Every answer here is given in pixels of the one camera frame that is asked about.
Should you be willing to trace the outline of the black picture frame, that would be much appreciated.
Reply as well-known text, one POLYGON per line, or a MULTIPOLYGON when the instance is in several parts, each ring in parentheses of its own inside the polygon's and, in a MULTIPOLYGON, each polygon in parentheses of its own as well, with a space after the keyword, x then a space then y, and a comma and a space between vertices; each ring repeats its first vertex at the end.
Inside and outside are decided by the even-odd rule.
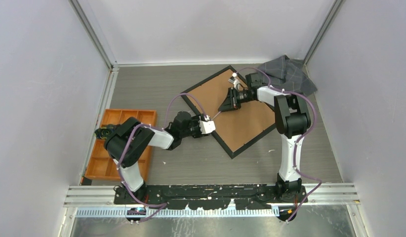
MULTIPOLYGON (((183 91, 183 100, 196 114, 205 112, 213 118, 232 84, 228 79, 236 69, 227 66, 183 91)), ((212 136, 234 159, 276 128, 273 108, 265 103, 243 103, 235 111, 221 112, 214 120, 212 136)))

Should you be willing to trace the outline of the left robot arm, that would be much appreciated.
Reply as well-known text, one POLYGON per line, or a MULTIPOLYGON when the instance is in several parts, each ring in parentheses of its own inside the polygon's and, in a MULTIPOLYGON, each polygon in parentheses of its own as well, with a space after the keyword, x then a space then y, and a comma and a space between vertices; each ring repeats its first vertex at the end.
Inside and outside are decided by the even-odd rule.
POLYGON ((139 159, 147 147, 173 150, 186 137, 202 138, 216 129, 208 115, 192 116, 180 111, 166 128, 156 128, 140 122, 134 117, 124 123, 104 128, 104 149, 116 164, 122 184, 127 189, 126 198, 133 204, 140 204, 145 198, 145 181, 140 174, 139 159))

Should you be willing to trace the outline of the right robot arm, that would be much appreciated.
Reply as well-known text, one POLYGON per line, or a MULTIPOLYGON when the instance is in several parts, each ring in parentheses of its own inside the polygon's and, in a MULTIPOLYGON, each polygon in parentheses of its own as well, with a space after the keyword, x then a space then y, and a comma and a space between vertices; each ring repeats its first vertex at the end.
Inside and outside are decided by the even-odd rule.
POLYGON ((301 145, 304 134, 311 127, 306 97, 277 89, 270 84, 252 86, 248 83, 246 88, 239 90, 237 73, 232 73, 228 82, 233 86, 228 88, 226 98, 218 108, 219 112, 238 110, 242 103, 251 101, 274 107, 276 129, 282 139, 282 161, 275 183, 275 194, 279 201, 289 202, 302 189, 301 174, 298 172, 301 145))

